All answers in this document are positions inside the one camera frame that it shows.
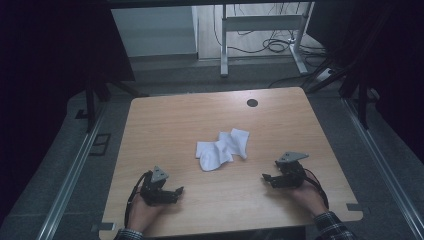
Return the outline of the white power strip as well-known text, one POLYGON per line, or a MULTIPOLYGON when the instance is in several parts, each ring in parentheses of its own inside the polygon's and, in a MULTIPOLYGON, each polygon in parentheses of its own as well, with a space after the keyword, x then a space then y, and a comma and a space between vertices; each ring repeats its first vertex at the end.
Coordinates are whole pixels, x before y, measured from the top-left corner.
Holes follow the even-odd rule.
POLYGON ((318 74, 316 79, 321 82, 329 78, 334 73, 334 70, 331 68, 324 69, 321 73, 318 74))

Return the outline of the black metal stand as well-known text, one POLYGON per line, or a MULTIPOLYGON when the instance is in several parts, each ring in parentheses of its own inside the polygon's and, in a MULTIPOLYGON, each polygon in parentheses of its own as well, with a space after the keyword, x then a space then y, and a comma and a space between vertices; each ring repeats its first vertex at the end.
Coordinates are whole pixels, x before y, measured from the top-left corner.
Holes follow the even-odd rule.
POLYGON ((306 89, 307 93, 315 93, 333 82, 344 78, 344 82, 339 88, 339 95, 342 98, 350 98, 357 91, 357 118, 360 124, 368 129, 367 104, 369 102, 367 81, 364 77, 364 64, 361 60, 354 60, 346 67, 331 74, 325 80, 318 82, 306 89))
POLYGON ((98 116, 96 113, 95 98, 98 98, 100 102, 107 102, 112 97, 108 88, 108 83, 130 94, 132 97, 148 97, 147 93, 136 90, 134 87, 130 86, 124 81, 93 79, 87 80, 85 86, 86 110, 80 109, 75 116, 76 119, 87 120, 87 133, 90 133, 94 129, 96 118, 98 116))

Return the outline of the white sock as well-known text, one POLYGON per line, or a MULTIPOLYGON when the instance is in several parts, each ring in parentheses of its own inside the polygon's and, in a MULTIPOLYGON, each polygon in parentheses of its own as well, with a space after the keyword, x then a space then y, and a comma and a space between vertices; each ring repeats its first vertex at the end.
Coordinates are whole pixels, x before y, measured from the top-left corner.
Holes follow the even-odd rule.
POLYGON ((196 158, 199 160, 203 171, 213 171, 222 164, 232 162, 233 157, 225 141, 198 142, 196 145, 196 158))
POLYGON ((218 140, 223 144, 226 153, 246 159, 249 136, 248 131, 233 128, 230 132, 220 132, 218 140))

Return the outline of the white cabinet panel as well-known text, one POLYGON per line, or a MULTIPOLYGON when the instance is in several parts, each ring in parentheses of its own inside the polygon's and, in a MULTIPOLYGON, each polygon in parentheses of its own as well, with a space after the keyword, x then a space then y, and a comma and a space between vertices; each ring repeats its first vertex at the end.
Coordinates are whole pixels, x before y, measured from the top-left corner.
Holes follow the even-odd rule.
POLYGON ((198 17, 193 6, 111 12, 129 57, 198 53, 198 17))

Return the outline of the dark curtain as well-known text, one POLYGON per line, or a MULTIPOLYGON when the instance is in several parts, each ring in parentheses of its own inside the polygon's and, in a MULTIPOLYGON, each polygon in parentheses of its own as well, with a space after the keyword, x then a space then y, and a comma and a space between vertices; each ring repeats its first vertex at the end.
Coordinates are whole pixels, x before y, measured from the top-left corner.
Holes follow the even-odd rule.
POLYGON ((353 66, 340 95, 374 89, 383 119, 424 163, 424 0, 317 0, 307 34, 353 66))
POLYGON ((134 78, 108 0, 0 0, 0 224, 88 81, 134 78))

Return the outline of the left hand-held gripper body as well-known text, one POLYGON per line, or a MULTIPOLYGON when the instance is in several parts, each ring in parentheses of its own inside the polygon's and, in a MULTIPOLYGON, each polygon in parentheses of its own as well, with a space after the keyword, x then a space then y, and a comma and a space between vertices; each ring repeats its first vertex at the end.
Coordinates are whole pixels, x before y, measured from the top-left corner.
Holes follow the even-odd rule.
POLYGON ((167 194, 168 191, 162 189, 168 177, 169 175, 158 166, 155 166, 153 170, 149 170, 141 176, 140 196, 147 205, 154 206, 162 204, 165 197, 171 197, 167 194))

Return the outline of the black floor bracket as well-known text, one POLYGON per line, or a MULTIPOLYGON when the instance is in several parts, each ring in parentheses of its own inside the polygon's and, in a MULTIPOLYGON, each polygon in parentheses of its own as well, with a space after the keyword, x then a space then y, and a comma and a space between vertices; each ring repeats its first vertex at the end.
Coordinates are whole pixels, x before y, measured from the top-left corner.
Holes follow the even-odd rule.
POLYGON ((111 134, 103 133, 97 134, 91 146, 90 156, 104 156, 109 146, 111 134))

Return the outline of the aluminium floor rail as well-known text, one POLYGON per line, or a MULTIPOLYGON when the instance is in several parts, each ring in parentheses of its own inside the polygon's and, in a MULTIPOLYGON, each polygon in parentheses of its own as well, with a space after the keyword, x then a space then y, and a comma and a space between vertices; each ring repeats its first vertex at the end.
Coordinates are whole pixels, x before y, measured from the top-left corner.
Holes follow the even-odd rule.
POLYGON ((45 221, 41 226, 36 240, 53 240, 88 158, 95 137, 97 136, 99 128, 103 122, 106 109, 106 105, 101 105, 99 107, 98 113, 96 114, 96 120, 94 121, 94 126, 84 135, 84 140, 78 149, 77 155, 73 158, 72 165, 68 170, 61 187, 59 188, 48 214, 46 215, 45 221))
POLYGON ((403 190, 393 170, 390 168, 386 157, 375 142, 371 132, 360 122, 358 112, 355 109, 354 104, 347 99, 341 99, 341 102, 347 110, 353 125, 357 129, 362 142, 370 153, 376 168, 382 176, 383 181, 394 198, 394 201, 411 229, 415 239, 424 240, 424 218, 418 212, 418 209, 411 198, 403 190))

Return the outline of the person's right hand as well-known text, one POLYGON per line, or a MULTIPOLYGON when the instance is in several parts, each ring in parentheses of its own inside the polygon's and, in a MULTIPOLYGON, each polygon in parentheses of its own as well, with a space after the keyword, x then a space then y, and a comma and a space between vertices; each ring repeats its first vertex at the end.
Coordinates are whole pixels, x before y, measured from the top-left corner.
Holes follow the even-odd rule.
POLYGON ((307 210, 312 218, 328 212, 324 200, 311 183, 304 182, 298 188, 289 189, 287 193, 296 203, 307 210))

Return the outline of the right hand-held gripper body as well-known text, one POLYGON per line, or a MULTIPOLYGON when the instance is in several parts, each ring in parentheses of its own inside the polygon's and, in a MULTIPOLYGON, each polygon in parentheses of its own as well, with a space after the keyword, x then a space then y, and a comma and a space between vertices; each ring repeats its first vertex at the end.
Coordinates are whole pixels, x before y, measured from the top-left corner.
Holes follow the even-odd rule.
POLYGON ((286 188, 299 187, 302 185, 306 173, 299 161, 307 157, 308 154, 306 153, 288 151, 275 161, 282 173, 281 182, 285 183, 286 188))

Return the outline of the person's left hand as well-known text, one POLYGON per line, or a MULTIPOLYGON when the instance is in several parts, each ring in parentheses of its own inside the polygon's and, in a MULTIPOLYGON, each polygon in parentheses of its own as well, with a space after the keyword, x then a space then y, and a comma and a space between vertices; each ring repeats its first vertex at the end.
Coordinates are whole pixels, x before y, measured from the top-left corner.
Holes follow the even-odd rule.
POLYGON ((131 209, 126 227, 142 233, 155 221, 165 208, 165 205, 149 206, 145 203, 144 199, 137 194, 131 201, 131 209))

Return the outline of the white metal desk frame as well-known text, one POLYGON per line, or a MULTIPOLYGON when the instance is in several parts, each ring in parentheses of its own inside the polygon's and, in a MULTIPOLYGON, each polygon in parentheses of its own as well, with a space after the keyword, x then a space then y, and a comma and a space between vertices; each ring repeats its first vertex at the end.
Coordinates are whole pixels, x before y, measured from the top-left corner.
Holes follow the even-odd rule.
POLYGON ((306 5, 302 14, 292 15, 274 15, 274 16, 234 16, 228 17, 226 14, 226 5, 223 5, 223 16, 221 20, 221 55, 220 55, 220 75, 228 76, 228 47, 227 33, 236 31, 273 31, 273 30, 296 30, 295 39, 289 44, 289 49, 295 60, 298 71, 301 75, 308 73, 305 63, 300 56, 300 44, 306 25, 309 19, 309 13, 312 3, 306 5))

